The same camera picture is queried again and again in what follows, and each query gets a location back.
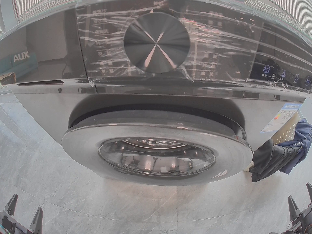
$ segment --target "marble floor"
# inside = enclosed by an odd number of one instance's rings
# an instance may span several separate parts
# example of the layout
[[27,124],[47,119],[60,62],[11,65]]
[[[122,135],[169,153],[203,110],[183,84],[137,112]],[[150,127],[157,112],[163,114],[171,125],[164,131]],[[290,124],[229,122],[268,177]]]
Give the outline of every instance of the marble floor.
[[[311,100],[305,102],[302,114],[311,108]],[[257,183],[244,171],[181,187],[103,179],[69,158],[12,93],[0,95],[0,209],[17,193],[15,219],[29,227],[40,206],[43,233],[283,232],[290,223],[288,196],[300,209],[310,201],[311,161],[308,154],[290,175],[277,172]]]

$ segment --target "aux sign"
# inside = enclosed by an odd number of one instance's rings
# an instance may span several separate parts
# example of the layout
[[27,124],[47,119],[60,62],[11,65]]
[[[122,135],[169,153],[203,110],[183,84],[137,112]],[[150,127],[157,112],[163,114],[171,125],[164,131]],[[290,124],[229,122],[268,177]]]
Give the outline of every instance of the aux sign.
[[15,55],[14,62],[19,61],[19,60],[24,60],[26,58],[29,58],[28,50],[26,52],[22,52],[20,54]]

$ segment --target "washing machine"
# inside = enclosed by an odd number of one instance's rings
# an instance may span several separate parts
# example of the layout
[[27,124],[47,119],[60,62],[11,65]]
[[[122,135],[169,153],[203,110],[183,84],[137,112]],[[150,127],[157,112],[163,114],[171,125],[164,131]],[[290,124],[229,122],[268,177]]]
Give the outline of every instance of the washing machine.
[[50,0],[2,32],[1,84],[101,177],[221,180],[312,89],[309,29],[262,1]]

